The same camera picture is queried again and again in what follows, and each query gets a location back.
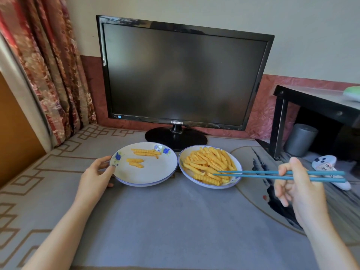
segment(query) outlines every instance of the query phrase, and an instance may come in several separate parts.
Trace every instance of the plate with few fries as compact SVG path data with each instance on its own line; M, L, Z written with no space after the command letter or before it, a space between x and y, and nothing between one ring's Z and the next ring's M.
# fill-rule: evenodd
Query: plate with few fries
M116 179L128 186L153 186L168 179L178 166L174 151L154 142L119 149L110 159Z
M194 183L210 189L227 189L241 177L215 176L219 171L242 171L239 161L227 151L211 146L191 146L178 158L182 173Z

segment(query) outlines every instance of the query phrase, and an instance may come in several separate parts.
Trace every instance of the white plate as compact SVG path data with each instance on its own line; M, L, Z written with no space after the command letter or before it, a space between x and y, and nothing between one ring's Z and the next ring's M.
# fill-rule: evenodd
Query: white plate
M204 148L204 147L211 148L212 146L191 146L191 147L188 147L188 148L184 149L180 153L178 162L179 162L179 167L180 167L182 173L187 178L189 178L191 181L193 181L194 183L196 183L196 184L198 184L200 186L204 186L204 187L209 188L209 189L227 189L227 188L231 188L232 186L235 186L240 181L240 179L241 179L240 176L239 177L231 177L230 182L228 182L226 184L223 184L221 186L214 186L214 185L208 185L208 184L202 183L202 182L200 182L198 180L195 180L193 178L194 173L192 171L190 171L190 170L185 171L184 170L184 168L182 167L182 162L185 160L185 158L187 158L193 150L199 150L200 148ZM227 154L229 155L229 157L234 162L236 170L242 171L243 169L242 169L239 161L237 161L236 158L233 157L230 153L227 152Z
M161 152L159 159L149 156L133 154L131 149L156 149ZM130 166L127 158L140 158L143 168ZM110 165L115 165L115 177L129 186L153 186L168 179L178 166L178 159L174 151L162 144L154 142L141 142L128 145L114 153Z

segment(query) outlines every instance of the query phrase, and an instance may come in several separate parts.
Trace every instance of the monitor base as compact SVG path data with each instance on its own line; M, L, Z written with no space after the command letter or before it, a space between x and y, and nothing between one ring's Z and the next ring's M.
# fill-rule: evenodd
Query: monitor base
M182 128L181 125L176 124L172 128L151 129L146 132L145 139L168 146L175 152L180 152L190 146L207 144L207 138L201 132Z

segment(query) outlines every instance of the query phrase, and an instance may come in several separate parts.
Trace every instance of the blue flower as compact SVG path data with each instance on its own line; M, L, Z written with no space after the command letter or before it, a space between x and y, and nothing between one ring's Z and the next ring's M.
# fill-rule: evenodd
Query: blue flower
M119 152L116 152L116 154L115 154L115 159L116 159L116 160L120 160L120 158L121 158L121 155L119 154Z

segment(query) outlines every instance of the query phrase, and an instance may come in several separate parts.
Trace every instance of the chopstick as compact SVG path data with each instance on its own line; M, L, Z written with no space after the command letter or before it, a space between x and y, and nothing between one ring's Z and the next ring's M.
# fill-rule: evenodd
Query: chopstick
M219 171L223 173L262 173L262 174L279 174L278 171ZM344 171L307 171L308 175L345 175ZM292 171L287 171L286 175L292 175Z
M250 178L271 178L271 179L280 179L280 180L294 180L292 176L273 176L273 175L248 175L248 174L217 174L217 176L233 176L233 177L250 177ZM326 177L310 177L312 182L330 182L330 183L345 183L345 178L326 178Z

